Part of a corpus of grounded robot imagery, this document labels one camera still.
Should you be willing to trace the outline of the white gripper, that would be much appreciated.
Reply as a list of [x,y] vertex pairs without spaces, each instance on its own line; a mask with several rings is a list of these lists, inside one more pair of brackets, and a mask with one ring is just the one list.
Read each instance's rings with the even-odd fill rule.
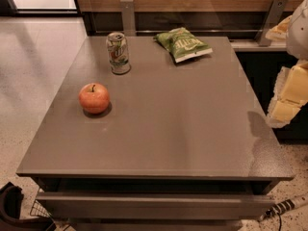
[[[308,0],[266,32],[266,39],[286,41],[287,52],[299,60],[308,60]],[[271,128],[288,125],[308,103],[308,62],[298,61],[292,68],[283,66],[277,75],[270,100],[267,124]]]

